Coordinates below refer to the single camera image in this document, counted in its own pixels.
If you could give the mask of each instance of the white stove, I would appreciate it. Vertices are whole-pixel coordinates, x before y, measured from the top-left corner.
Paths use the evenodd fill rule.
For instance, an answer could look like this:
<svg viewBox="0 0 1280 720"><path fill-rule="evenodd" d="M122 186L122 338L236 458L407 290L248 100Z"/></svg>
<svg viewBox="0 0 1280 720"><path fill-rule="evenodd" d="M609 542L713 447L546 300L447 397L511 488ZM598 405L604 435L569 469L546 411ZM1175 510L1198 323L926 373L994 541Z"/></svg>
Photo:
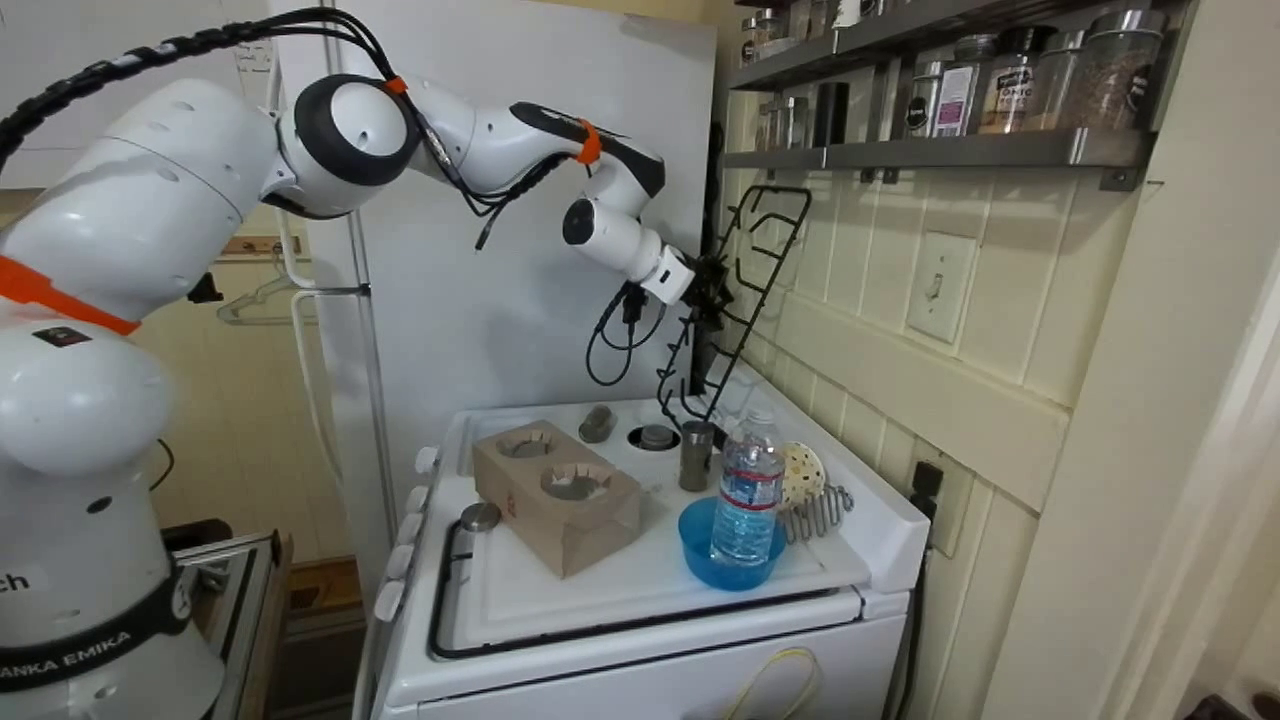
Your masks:
<svg viewBox="0 0 1280 720"><path fill-rule="evenodd" d="M797 405L739 369L719 414L767 406L852 493L846 522L788 542L767 582L716 590L682 556L682 447L636 447L652 399L609 405L598 457L646 483L646 532L561 579L511 529L470 529L471 445L534 418L578 435L598 405L465 411L415 488L364 648L358 716L660 720L881 716L930 522Z"/></svg>

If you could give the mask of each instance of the stovetop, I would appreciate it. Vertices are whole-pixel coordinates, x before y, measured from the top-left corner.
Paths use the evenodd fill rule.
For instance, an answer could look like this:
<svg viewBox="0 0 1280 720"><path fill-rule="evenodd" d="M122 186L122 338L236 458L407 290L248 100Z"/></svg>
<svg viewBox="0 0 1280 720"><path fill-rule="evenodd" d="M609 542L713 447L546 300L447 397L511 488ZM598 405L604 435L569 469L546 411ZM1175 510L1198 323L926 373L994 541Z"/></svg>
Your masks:
<svg viewBox="0 0 1280 720"><path fill-rule="evenodd" d="M848 488L858 510L821 541L788 542L772 579L758 590L719 590L701 582L682 556L676 518L701 501L676 483L682 447L636 447L636 427L666 427L652 399L609 405L612 435L590 445L598 457L646 483L646 532L627 546L604 556L601 564L561 579L554 574L524 541L496 522L493 532L447 532L451 546L443 582L435 590L435 651L486 651L486 648L530 648L539 638L566 638L584 633L618 633L660 620L689 620L701 613L736 613L805 597L848 597L859 609L859 590L904 582L911 574L893 574L896 558L911 564L926 546L926 518L859 458L852 458L828 432L821 432L805 411L797 411L772 388L748 390L752 406L767 405L784 445L813 445L828 464L828 480ZM554 418L561 432L578 435L579 418L598 405L558 405L558 406L499 406L470 411L455 418L451 445L443 447L443 480L431 493L431 508L461 514L471 508L471 445L534 418Z"/></svg>

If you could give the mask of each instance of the shelf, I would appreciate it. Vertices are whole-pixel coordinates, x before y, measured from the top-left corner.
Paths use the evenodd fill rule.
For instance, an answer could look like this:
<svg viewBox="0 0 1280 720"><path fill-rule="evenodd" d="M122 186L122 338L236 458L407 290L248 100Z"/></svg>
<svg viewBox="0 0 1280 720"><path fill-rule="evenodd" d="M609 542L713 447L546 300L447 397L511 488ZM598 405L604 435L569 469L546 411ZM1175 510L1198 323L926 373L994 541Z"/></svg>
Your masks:
<svg viewBox="0 0 1280 720"><path fill-rule="evenodd" d="M805 41L775 56L752 59L734 74L734 86L788 86L799 79L818 79L842 72L858 59L918 51L963 31L994 31L1025 20L1054 20L1074 7L1096 7L1101 0L918 0L902 3L883 15L867 15L852 27L838 27L831 37Z"/></svg>
<svg viewBox="0 0 1280 720"><path fill-rule="evenodd" d="M846 172L846 169L1104 169L1104 186L1131 186L1154 151L1154 133L1020 133L955 141L883 141L799 151L727 151L723 169Z"/></svg>

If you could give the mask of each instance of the wire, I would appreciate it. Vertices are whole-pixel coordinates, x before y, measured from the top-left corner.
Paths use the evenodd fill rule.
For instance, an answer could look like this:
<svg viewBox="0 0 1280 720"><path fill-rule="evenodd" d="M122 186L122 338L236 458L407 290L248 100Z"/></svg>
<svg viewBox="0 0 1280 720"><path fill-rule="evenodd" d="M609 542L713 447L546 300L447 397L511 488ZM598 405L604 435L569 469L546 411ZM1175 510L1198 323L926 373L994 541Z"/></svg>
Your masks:
<svg viewBox="0 0 1280 720"><path fill-rule="evenodd" d="M118 59L88 62L75 74L65 74L65 79L47 83L40 96L27 96L24 105L15 105L15 111L0 119L0 172L5 172L9 157L47 115L58 115L69 105L99 90L105 83L134 79L134 74L140 74L149 67L163 67L163 62L176 62L176 59L187 59L187 56L206 56L206 51L216 51L216 46L236 46L236 44L267 41L267 37L330 37L330 41L343 41L343 44L364 46L364 56L373 59L373 67L386 79L401 79L401 72L391 67L386 44L373 37L373 27L362 15L350 15L342 7L298 7L298 11L282 11L282 15L264 15L264 20L199 27L194 37L170 37L170 41L160 41L154 46L129 46ZM413 100L407 96L398 96L398 100L407 105L415 135L422 135L423 151L431 157L431 162L442 169L442 174L465 197L471 214L486 214L486 229L476 235L476 250L490 245L490 233L504 214L504 208L511 198L522 198L530 186L538 186L554 169L561 169L569 158L569 151L558 151L558 157L534 162L524 174L515 174L511 186L479 197L443 158L447 151L443 151L442 135L413 106Z"/></svg>
<svg viewBox="0 0 1280 720"><path fill-rule="evenodd" d="M160 483L170 483L170 477L172 477L172 469L176 469L176 450L172 450L172 445L160 435L157 438L160 447L163 447L163 471L154 480L154 488L149 493L157 493Z"/></svg>
<svg viewBox="0 0 1280 720"><path fill-rule="evenodd" d="M911 706L911 693L918 693L918 663L920 663L920 634L926 634L926 564L920 558L920 579L911 590L911 609L910 609L910 638L904 638L904 655L902 655L902 693L896 693L896 712L889 720L904 720Z"/></svg>
<svg viewBox="0 0 1280 720"><path fill-rule="evenodd" d="M620 304L623 304L627 338L612 338L609 334L609 318L618 317ZM584 348L584 369L590 369L592 383L618 388L633 373L636 348L646 348L657 334L657 329L669 318L669 309L660 309L657 318L650 323L650 331L636 338L642 309L646 309L646 288L642 283L618 288L618 294L604 304L604 313L601 313L601 318L598 318L598 329L590 334L590 348ZM623 362L612 376L598 373L598 344L604 344L604 348L623 355Z"/></svg>
<svg viewBox="0 0 1280 720"><path fill-rule="evenodd" d="M358 15L350 15L342 7L302 7L302 11L284 11L284 15L267 15L267 20L199 27L194 37L170 37L154 46L129 46L118 59L95 59L95 62L82 67L75 74L47 83L40 96L27 96L24 105L15 105L15 111L0 119L0 169L47 115L65 111L69 105L75 105L118 79L134 79L149 67L163 67L163 62L176 62L187 56L206 56L216 46L236 46L236 44L267 41L267 37L331 37L331 41L364 46L364 56L386 72L386 79L398 74L380 41Z"/></svg>

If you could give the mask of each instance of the stove burner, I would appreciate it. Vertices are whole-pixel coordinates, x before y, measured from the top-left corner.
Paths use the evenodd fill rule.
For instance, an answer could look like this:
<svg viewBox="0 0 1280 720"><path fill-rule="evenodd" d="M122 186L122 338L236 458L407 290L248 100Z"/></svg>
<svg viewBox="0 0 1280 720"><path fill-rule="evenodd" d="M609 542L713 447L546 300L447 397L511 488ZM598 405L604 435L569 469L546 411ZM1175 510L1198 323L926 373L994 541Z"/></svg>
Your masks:
<svg viewBox="0 0 1280 720"><path fill-rule="evenodd" d="M669 425L642 425L627 432L627 445L646 450L669 450L682 445L682 432L674 432Z"/></svg>

